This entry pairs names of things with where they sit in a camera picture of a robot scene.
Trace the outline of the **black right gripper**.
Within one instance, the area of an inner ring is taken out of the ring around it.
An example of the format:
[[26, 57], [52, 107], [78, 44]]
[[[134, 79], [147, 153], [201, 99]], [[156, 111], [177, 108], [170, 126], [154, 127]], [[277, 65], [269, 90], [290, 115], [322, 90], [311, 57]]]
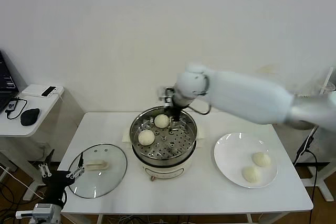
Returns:
[[171, 118], [169, 118], [169, 131], [175, 130], [175, 120], [176, 127], [184, 127], [184, 120], [181, 116], [181, 111], [184, 107], [181, 106], [170, 106], [167, 108], [167, 113]]

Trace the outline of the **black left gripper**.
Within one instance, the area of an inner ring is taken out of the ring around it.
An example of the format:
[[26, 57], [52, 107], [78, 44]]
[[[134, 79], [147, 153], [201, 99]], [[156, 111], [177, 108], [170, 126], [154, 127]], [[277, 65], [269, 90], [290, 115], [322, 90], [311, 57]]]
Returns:
[[74, 178], [81, 176], [85, 168], [83, 166], [83, 152], [79, 157], [78, 166], [75, 171], [57, 170], [51, 173], [49, 165], [55, 150], [52, 150], [43, 162], [38, 165], [39, 171], [43, 178], [43, 183], [46, 185], [46, 194], [42, 204], [65, 205], [67, 202], [67, 193], [65, 188], [74, 183]]

